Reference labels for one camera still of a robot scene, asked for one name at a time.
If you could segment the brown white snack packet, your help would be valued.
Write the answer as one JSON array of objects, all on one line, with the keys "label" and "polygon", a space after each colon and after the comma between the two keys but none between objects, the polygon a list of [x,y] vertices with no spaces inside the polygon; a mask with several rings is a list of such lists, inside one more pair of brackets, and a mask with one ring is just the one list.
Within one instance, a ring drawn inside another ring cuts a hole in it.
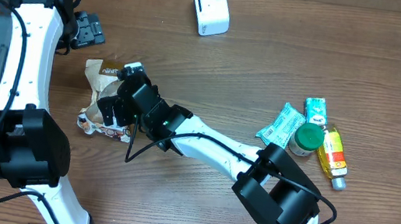
[{"label": "brown white snack packet", "polygon": [[92,135],[96,132],[119,142],[130,142],[131,128],[129,126],[119,126],[115,117],[112,117],[112,124],[105,124],[102,118],[103,115],[97,106],[99,99],[117,94],[116,90],[121,85],[117,73],[122,68],[122,64],[104,59],[88,59],[85,67],[84,72],[92,89],[92,99],[90,105],[81,109],[78,114],[77,124],[79,128],[83,129],[87,135]]}]

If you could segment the teal snack packet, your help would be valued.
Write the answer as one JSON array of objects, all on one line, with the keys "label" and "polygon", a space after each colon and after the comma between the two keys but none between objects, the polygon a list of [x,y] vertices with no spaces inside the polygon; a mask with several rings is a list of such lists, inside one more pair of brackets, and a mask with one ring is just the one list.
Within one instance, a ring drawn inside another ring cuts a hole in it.
[{"label": "teal snack packet", "polygon": [[255,136],[263,140],[266,145],[273,142],[285,149],[291,136],[305,123],[305,120],[304,115],[287,102],[274,122],[262,128]]}]

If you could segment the yellow oil bottle silver cap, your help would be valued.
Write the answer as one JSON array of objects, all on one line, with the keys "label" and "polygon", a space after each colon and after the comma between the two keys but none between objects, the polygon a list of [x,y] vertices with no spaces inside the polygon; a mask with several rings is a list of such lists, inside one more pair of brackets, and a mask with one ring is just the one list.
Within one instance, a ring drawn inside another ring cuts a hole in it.
[{"label": "yellow oil bottle silver cap", "polygon": [[324,141],[317,149],[319,162],[324,174],[331,180],[333,190],[346,189],[348,173],[341,135],[335,125],[321,125]]}]

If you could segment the small teal box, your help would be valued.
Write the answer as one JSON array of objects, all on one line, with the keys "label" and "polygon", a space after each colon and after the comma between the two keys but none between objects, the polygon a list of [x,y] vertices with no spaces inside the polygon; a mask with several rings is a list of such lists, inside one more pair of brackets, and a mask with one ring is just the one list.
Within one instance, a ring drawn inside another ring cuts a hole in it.
[{"label": "small teal box", "polygon": [[304,103],[306,121],[320,126],[328,124],[326,101],[324,98],[308,97]]}]

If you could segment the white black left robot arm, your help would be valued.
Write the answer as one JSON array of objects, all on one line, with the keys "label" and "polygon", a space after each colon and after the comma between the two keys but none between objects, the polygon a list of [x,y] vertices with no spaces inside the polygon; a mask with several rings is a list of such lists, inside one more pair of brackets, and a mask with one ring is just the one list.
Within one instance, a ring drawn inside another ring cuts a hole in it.
[{"label": "white black left robot arm", "polygon": [[50,115],[55,55],[104,43],[96,15],[81,0],[0,0],[12,37],[0,79],[0,179],[27,196],[46,224],[93,224],[68,178],[71,150]]}]

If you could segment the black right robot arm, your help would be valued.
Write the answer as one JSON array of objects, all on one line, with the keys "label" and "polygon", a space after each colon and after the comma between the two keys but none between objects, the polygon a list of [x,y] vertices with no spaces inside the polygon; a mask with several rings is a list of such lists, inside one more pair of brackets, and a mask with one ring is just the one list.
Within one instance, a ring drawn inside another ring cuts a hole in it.
[{"label": "black right robot arm", "polygon": [[233,181],[232,191],[257,224],[319,222],[319,202],[332,207],[279,145],[264,149],[236,142],[208,127],[187,108],[168,105],[141,68],[123,68],[121,84],[97,106],[105,123],[143,130],[151,146],[199,159]]}]

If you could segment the green lid jar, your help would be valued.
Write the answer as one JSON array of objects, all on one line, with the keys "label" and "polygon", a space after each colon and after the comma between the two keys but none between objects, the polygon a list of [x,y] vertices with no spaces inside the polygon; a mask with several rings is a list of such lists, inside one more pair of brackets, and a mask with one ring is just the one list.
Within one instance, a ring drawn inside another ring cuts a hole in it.
[{"label": "green lid jar", "polygon": [[288,142],[288,147],[296,156],[309,156],[322,146],[324,137],[320,126],[308,122],[302,124],[294,132]]}]

